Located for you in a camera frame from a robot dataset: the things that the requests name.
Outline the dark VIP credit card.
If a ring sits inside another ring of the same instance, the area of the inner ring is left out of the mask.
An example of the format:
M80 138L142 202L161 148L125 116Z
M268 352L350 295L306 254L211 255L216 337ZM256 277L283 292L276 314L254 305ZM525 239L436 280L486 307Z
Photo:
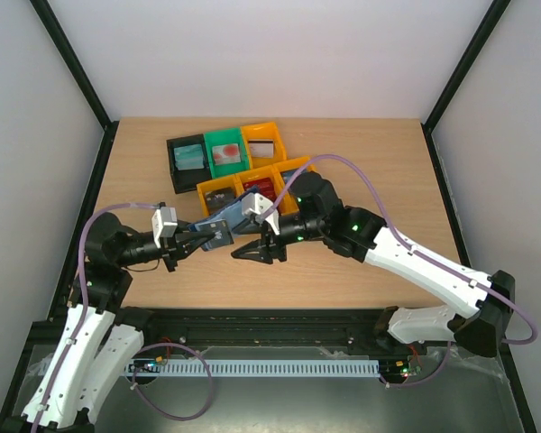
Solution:
M225 219L208 220L200 224L194 224L194 230L213 236L201 246L205 252L234 244L232 231Z

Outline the blue card holder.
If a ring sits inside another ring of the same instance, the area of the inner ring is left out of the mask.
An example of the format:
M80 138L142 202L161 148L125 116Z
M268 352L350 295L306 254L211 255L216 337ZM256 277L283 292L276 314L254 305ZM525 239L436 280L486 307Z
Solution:
M241 221L243 221L246 217L242 215L241 211L241 200L248 194L248 193L258 193L256 189L249 189L246 192L244 192L242 195L240 195L238 198L235 198L234 201L229 204L228 206L218 210L211 216L207 216L206 218L203 218L202 220L197 221L196 223L193 223L189 226L189 230L191 232L196 232L194 230L194 224L200 224L201 222L208 221L208 220L217 220L217 219L225 219L227 224L229 225L231 231L234 226L239 224Z

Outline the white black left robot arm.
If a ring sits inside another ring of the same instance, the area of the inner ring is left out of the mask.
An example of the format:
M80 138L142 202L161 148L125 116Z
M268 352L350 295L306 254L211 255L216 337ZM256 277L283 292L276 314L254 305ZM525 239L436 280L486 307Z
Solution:
M122 305L133 281L129 267L157 262L172 272L214 236L189 230L163 203L137 207L153 213L148 232L123 225L116 206L85 223L60 340L21 415L7 418L0 432L94 431L108 394L150 332L149 310Z

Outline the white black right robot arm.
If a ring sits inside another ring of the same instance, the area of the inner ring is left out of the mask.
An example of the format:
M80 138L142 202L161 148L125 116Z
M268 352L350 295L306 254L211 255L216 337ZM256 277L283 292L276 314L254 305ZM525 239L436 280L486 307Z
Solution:
M415 342L445 341L483 357L498 353L515 299L512 275L476 271L426 249L381 216L346 206L333 184L315 172L302 173L289 191L298 212L285 216L271 210L271 201L260 193L244 196L243 222L257 225L261 236L233 251L233 258L284 262L288 245L320 241L337 255L392 272L443 302L432 308L384 309L375 331L381 351L392 354Z

